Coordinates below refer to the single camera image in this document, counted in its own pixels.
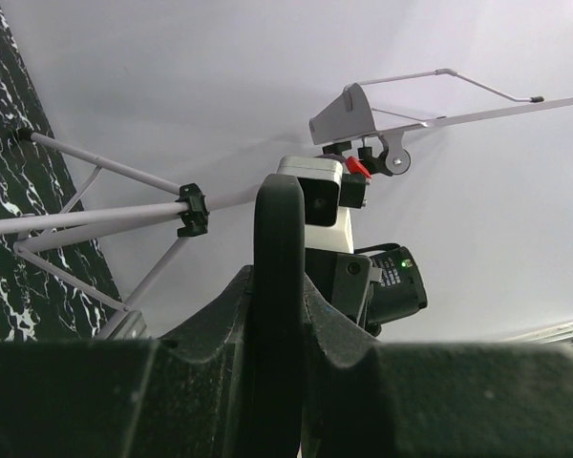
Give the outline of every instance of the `small screw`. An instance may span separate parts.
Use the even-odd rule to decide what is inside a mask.
[[[313,203],[313,206],[316,210],[320,210],[321,208],[325,207],[325,205],[327,205],[327,201],[323,198],[317,198]]]
[[[350,264],[348,264],[346,270],[348,270],[348,273],[351,275],[357,275],[361,272],[361,266],[356,262],[351,262]]]

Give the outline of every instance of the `aluminum frame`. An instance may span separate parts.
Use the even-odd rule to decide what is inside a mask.
[[[140,309],[142,297],[155,283],[170,262],[181,252],[188,239],[176,239],[172,246],[167,249],[134,291],[123,302],[109,297],[97,290],[94,286],[42,259],[36,255],[36,253],[80,243],[82,241],[99,239],[141,227],[163,224],[164,222],[178,219],[180,214],[189,208],[185,202],[168,202],[105,210],[85,210],[71,213],[71,210],[85,195],[103,169],[176,196],[180,194],[180,185],[120,164],[106,157],[67,145],[66,143],[39,133],[31,133],[29,139],[21,139],[21,141],[31,141],[41,144],[48,148],[55,149],[64,155],[92,163],[96,167],[59,213],[42,216],[23,215],[20,218],[0,219],[0,235],[17,233],[19,235],[18,240],[13,246],[13,251],[17,256],[56,276],[74,288],[81,290],[88,296],[115,309],[116,312],[111,319],[93,336],[97,339],[112,338],[122,327],[120,326],[122,323],[129,318],[135,318],[134,315],[139,315],[138,310]],[[206,206],[208,211],[212,212],[222,208],[252,202],[255,199],[258,189],[259,186],[252,186],[240,193],[218,198],[209,198],[206,201]],[[56,228],[66,229],[55,231],[54,229]],[[33,236],[31,231],[37,230],[42,230],[42,232],[37,236]]]

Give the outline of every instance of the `black plastic clamp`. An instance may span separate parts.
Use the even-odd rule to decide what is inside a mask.
[[[363,208],[367,179],[362,174],[343,174],[340,188],[340,207]]]
[[[351,141],[339,141],[337,143],[332,143],[323,147],[324,155],[338,155],[341,156],[342,153],[352,149]]]
[[[206,196],[200,186],[195,183],[185,184],[180,187],[180,197],[177,202],[186,202],[189,209],[179,213],[184,227],[179,228],[177,235],[182,237],[196,237],[208,232],[208,209],[206,208]]]

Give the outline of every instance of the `white ceiling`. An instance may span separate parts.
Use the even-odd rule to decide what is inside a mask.
[[[209,196],[312,155],[308,119],[346,84],[452,67],[506,92],[573,95],[573,0],[1,0],[58,138]],[[387,102],[495,107],[436,78]],[[402,177],[377,177],[357,246],[407,245],[430,305],[385,340],[472,339],[573,319],[573,108],[406,135]],[[76,183],[91,167],[69,161]],[[89,209],[173,198],[102,172]],[[101,242],[127,296],[177,224]],[[252,206],[213,214],[146,296],[155,334],[251,260]]]

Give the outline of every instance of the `red lever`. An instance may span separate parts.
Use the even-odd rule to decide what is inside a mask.
[[[346,159],[346,168],[351,174],[363,174],[367,178],[371,178],[370,171],[365,168],[359,159],[354,156],[350,156]]]

